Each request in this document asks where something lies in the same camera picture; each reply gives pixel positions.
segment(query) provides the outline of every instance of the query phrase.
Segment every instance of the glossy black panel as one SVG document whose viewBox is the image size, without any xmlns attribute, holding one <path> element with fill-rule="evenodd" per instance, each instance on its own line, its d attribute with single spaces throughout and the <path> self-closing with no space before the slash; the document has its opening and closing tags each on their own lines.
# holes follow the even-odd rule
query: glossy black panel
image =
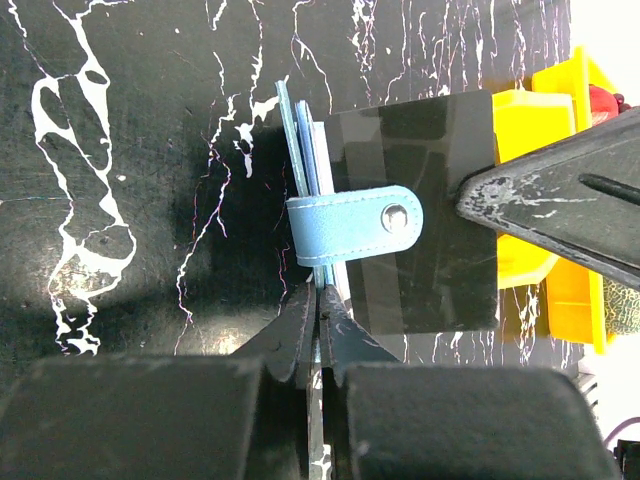
<svg viewBox="0 0 640 480">
<path fill-rule="evenodd" d="M 346 112 L 325 125 L 336 190 L 402 185 L 424 211 L 412 248 L 347 263 L 355 318 L 377 334 L 497 327 L 496 234 L 455 211 L 463 179 L 495 163 L 490 93 Z"/>
</svg>

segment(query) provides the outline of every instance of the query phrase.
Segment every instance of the stitching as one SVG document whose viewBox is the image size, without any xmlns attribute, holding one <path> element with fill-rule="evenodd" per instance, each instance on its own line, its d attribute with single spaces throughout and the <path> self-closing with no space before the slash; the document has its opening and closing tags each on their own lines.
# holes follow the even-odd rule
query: stitching
<svg viewBox="0 0 640 480">
<path fill-rule="evenodd" d="M 331 205 L 344 205 L 344 204 L 348 204 L 348 203 L 358 203 L 358 202 L 364 202 L 366 200 L 378 200 L 378 199 L 382 199 L 382 198 L 404 198 L 405 200 L 407 200 L 409 203 L 414 203 L 412 201 L 412 198 L 408 195 L 402 195 L 400 193 L 385 193 L 385 194 L 380 194 L 380 195 L 369 195 L 367 197 L 359 197 L 359 198 L 346 198 L 344 200 L 334 200 L 334 201 L 328 201 L 328 202 L 318 202 L 318 203 L 313 203 L 310 205 L 300 205 L 300 206 L 290 206 L 288 207 L 289 210 L 300 210 L 302 208 L 315 208 L 315 207 L 328 207 Z"/>
</svg>

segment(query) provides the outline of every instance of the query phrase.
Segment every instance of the blue leather strap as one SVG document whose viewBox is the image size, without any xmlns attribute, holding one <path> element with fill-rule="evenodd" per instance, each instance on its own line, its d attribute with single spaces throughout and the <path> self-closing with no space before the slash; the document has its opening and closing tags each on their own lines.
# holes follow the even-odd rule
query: blue leather strap
<svg viewBox="0 0 640 480">
<path fill-rule="evenodd" d="M 406 212 L 406 226 L 390 231 L 383 217 L 393 206 Z M 305 267 L 400 252 L 422 232 L 420 200 L 399 186 L 294 197 L 287 209 L 298 263 Z"/>
</svg>

